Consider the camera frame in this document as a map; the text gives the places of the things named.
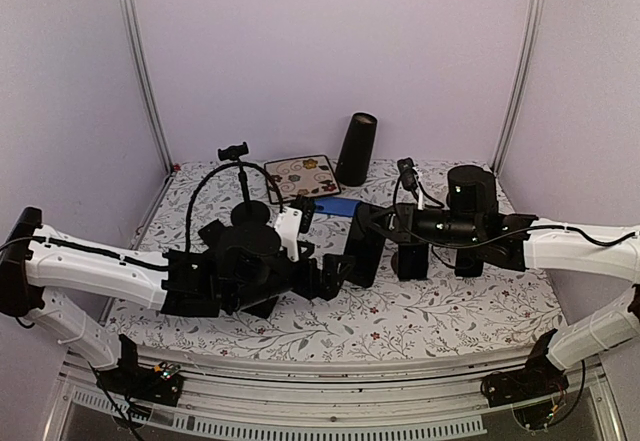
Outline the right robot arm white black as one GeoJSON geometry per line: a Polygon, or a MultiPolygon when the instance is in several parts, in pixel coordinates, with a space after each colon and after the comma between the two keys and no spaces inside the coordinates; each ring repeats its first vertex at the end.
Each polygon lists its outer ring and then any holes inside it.
{"type": "Polygon", "coordinates": [[[444,203],[428,196],[410,159],[398,163],[395,187],[411,203],[360,209],[358,222],[397,244],[452,249],[460,276],[481,274],[484,265],[524,272],[532,269],[590,273],[623,279],[629,288],[593,314],[539,340],[532,362],[517,376],[517,388],[537,397],[556,371],[625,343],[639,334],[639,230],[636,227],[570,225],[527,214],[503,214],[494,175],[474,165],[448,171],[444,203]]]}

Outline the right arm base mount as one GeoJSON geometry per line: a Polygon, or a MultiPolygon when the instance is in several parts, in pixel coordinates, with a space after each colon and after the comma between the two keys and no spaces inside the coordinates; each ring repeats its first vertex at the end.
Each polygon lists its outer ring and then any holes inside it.
{"type": "Polygon", "coordinates": [[[552,329],[536,341],[522,368],[493,372],[482,379],[480,392],[490,407],[560,393],[569,387],[564,371],[547,358],[550,341],[557,332],[552,329]]]}

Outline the blue edged black phone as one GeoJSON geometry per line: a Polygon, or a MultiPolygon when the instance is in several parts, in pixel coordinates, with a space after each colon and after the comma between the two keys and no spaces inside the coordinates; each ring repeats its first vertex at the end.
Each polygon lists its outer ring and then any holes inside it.
{"type": "Polygon", "coordinates": [[[426,280],[429,270],[429,245],[425,243],[399,244],[397,276],[400,281],[426,280]]]}

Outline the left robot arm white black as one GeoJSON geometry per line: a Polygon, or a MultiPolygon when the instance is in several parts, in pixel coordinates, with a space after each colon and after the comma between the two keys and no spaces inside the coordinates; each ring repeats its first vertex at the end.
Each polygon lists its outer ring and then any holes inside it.
{"type": "Polygon", "coordinates": [[[56,335],[128,395],[148,387],[136,345],[108,333],[68,300],[67,289],[134,302],[164,315],[215,318],[239,311],[269,316],[278,297],[337,296],[355,267],[349,255],[326,254],[299,240],[306,219],[286,208],[273,225],[211,225],[208,250],[142,252],[68,236],[27,207],[1,246],[1,312],[32,321],[56,335]]]}

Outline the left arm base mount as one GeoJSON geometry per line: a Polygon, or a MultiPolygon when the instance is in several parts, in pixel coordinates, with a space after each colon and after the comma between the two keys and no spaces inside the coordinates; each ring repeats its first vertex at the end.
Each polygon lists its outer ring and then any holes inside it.
{"type": "Polygon", "coordinates": [[[127,401],[141,400],[176,407],[184,384],[179,364],[161,361],[153,367],[139,364],[137,345],[124,334],[118,336],[120,357],[115,368],[99,371],[97,385],[122,395],[127,401]]]}

